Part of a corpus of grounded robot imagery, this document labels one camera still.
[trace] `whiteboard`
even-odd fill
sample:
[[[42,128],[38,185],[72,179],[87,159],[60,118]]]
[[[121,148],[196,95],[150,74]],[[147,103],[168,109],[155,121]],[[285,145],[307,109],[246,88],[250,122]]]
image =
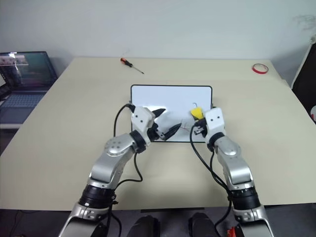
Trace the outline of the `whiteboard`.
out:
[[[181,128],[167,142],[189,142],[194,119],[190,113],[195,107],[208,111],[212,105],[212,87],[194,85],[132,85],[131,102],[153,111],[166,109],[155,119],[162,132],[178,123]],[[192,135],[194,142],[204,142],[201,134]]]

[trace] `cable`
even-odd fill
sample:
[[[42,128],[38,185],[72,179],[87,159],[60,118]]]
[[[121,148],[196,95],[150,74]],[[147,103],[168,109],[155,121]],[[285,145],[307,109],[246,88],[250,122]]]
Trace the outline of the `cable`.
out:
[[[193,133],[193,129],[194,126],[192,126],[191,131],[190,131],[190,144],[192,146],[193,151],[195,152],[195,154],[197,155],[197,157],[200,159],[200,161],[204,164],[204,166],[208,169],[208,171],[211,172],[212,177],[215,179],[216,183],[218,183],[220,186],[222,186],[227,193],[229,193],[229,189],[227,187],[227,185],[224,183],[224,181],[213,171],[213,169],[211,167],[209,167],[207,165],[207,163],[204,161],[204,159],[201,157],[201,155],[198,153],[196,147],[194,146],[193,140],[192,140],[192,133]]]
[[[17,210],[16,213],[15,213],[15,216],[14,216],[14,223],[13,223],[13,226],[12,226],[11,231],[10,231],[10,233],[9,233],[9,237],[12,236],[12,234],[13,234],[14,231],[15,231],[15,228],[16,228],[17,225],[18,225],[18,223],[16,223],[16,218],[17,218],[18,214],[19,214],[19,210]]]
[[[107,230],[108,230],[108,231],[107,231],[107,233],[106,233],[106,236],[108,235],[109,229],[110,229],[111,215],[112,215],[112,205],[110,205],[109,211],[108,211],[108,219],[107,219]]]
[[[122,110],[124,108],[128,108],[130,106],[130,104],[125,104],[122,108],[120,108],[120,110],[118,111],[116,117],[115,117],[115,120],[114,120],[114,128],[113,128],[113,136],[115,137],[116,136],[116,133],[117,133],[117,121],[118,121],[118,118],[119,118],[119,115],[120,113],[122,112]]]
[[[114,220],[116,220],[118,222],[118,237],[120,237],[120,235],[122,234],[122,223],[119,220],[119,218],[117,216],[115,216],[112,212],[112,217],[114,218]]]
[[[118,118],[119,118],[119,115],[120,113],[122,112],[122,110],[124,108],[129,108],[130,107],[130,104],[125,104],[122,108],[120,108],[120,110],[118,111],[116,117],[115,117],[115,120],[114,120],[114,128],[113,128],[113,136],[115,137],[116,136],[116,129],[117,129],[117,121],[118,121]],[[115,188],[115,190],[122,184],[122,183],[125,183],[127,181],[131,181],[131,182],[142,182],[143,181],[143,176],[142,174],[140,173],[139,169],[138,169],[138,166],[137,166],[137,163],[136,163],[136,157],[137,157],[137,153],[135,153],[134,155],[134,166],[135,166],[135,169],[136,169],[136,172],[137,174],[139,175],[139,180],[137,179],[124,179],[122,181],[120,181],[117,185],[117,187]],[[118,231],[118,237],[120,237],[121,233],[122,233],[122,223],[121,221],[119,220],[119,218],[117,216],[115,216],[112,212],[112,207],[111,207],[111,216],[118,222],[118,226],[119,226],[119,231]],[[108,217],[108,226],[110,224],[110,221],[109,219],[111,218],[111,216]]]
[[[212,177],[215,180],[215,182],[218,183],[220,186],[222,186],[226,190],[227,194],[230,195],[231,191],[228,189],[227,185],[224,183],[224,181],[213,170],[213,158],[214,158],[215,152],[212,151],[212,156],[211,156],[210,163],[209,163],[209,166],[208,166],[207,163],[204,161],[204,159],[201,157],[201,155],[198,153],[197,149],[194,146],[194,143],[193,143],[193,140],[192,140],[193,129],[194,129],[194,126],[192,126],[191,131],[190,131],[190,144],[191,144],[191,146],[193,148],[193,151],[195,152],[197,157],[200,159],[200,161],[204,164],[204,166],[211,172]],[[216,232],[216,234],[219,237],[221,237],[221,235],[217,231],[217,226],[220,223],[222,223],[227,218],[227,216],[229,215],[231,209],[232,209],[232,201],[229,201],[229,205],[228,205],[227,211],[225,212],[223,217],[221,219],[219,219],[214,225],[215,232]]]
[[[140,173],[140,171],[139,171],[139,169],[138,169],[138,166],[137,166],[137,163],[136,163],[136,157],[137,157],[137,153],[135,153],[135,155],[134,155],[134,166],[135,166],[136,172],[137,172],[137,174],[139,175],[139,178],[140,178],[140,179],[139,179],[139,180],[137,180],[137,179],[124,179],[124,180],[122,180],[122,181],[120,181],[120,182],[118,183],[116,189],[118,188],[119,185],[121,185],[122,183],[125,183],[125,182],[127,182],[127,181],[138,182],[138,183],[140,183],[140,182],[143,181],[143,176],[142,176],[142,174]]]
[[[224,216],[223,216],[221,219],[219,219],[219,220],[215,223],[215,225],[214,225],[215,232],[216,232],[216,234],[217,234],[219,237],[221,237],[221,235],[220,235],[219,232],[217,231],[217,226],[218,226],[220,223],[222,223],[222,222],[227,218],[227,216],[228,216],[229,213],[231,212],[231,209],[232,209],[232,201],[229,201],[229,205],[228,205],[228,208],[227,208],[226,213],[225,213]]]

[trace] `black frame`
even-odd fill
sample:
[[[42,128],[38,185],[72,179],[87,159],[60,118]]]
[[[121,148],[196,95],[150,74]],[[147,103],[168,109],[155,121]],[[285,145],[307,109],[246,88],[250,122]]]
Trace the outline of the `black frame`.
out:
[[[53,79],[54,79],[53,84],[54,84],[55,81],[58,79],[58,76],[57,76],[57,74],[56,74],[56,71],[55,71],[55,69],[54,69],[54,67],[53,67],[53,65],[52,65],[52,63],[51,63],[51,61],[50,61],[50,58],[49,58],[49,56],[48,56],[48,54],[47,54],[46,51],[0,52],[0,55],[9,54],[9,53],[17,53],[17,54],[18,54],[18,53],[21,53],[21,54],[23,54],[23,53],[43,53],[43,54],[45,54],[46,57],[47,57],[47,59],[48,59],[47,64],[48,64],[50,73],[51,73],[51,75],[52,75],[52,77],[53,77]],[[10,89],[12,90],[11,85],[10,85],[10,83],[8,82],[8,79],[5,77],[5,75],[4,75],[4,73],[3,73],[2,69],[1,69],[1,67],[0,67],[0,74],[2,75],[4,81],[7,83],[7,85],[8,85],[8,86],[10,87]],[[33,88],[33,87],[32,87],[32,88],[30,88],[30,87],[25,87],[25,88],[23,88],[23,89],[21,89],[21,90],[19,90],[19,91],[29,91],[29,90],[34,90],[34,88]]]
[[[4,90],[4,92],[3,93],[0,92],[0,101],[4,100],[6,96],[11,94],[10,87],[7,85],[6,82],[5,82],[5,84],[0,86],[0,91],[1,90]]]
[[[141,86],[177,86],[177,87],[179,87],[179,86],[189,86],[189,87],[193,87],[193,86],[195,86],[195,87],[210,87],[211,88],[211,108],[210,109],[212,109],[212,107],[213,107],[213,88],[210,86],[210,85],[159,85],[159,84],[133,84],[133,85],[131,85],[131,87],[130,87],[130,102],[131,103],[133,103],[133,101],[132,101],[132,87],[133,86],[135,86],[135,85],[137,85],[137,86],[139,86],[139,85],[141,85]]]

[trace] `red tape roll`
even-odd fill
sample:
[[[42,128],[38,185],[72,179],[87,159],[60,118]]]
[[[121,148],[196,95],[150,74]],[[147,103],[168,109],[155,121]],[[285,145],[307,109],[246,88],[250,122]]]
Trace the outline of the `red tape roll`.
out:
[[[256,63],[252,66],[252,70],[258,74],[266,74],[269,71],[269,68],[261,63]]]

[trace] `beige table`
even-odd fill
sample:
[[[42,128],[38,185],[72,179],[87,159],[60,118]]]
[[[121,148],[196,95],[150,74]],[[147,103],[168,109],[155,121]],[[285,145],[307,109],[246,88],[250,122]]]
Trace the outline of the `beige table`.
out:
[[[112,137],[132,84],[211,85],[226,130],[242,148],[263,204],[316,201],[316,126],[269,61],[76,58],[34,109],[0,158],[0,207],[70,210]],[[118,134],[130,131],[126,110]],[[197,144],[209,161],[205,144]],[[222,168],[215,159],[215,171]],[[153,143],[138,157],[143,183],[118,188],[116,209],[225,206],[224,190],[188,143]],[[137,178],[132,160],[123,178]]]

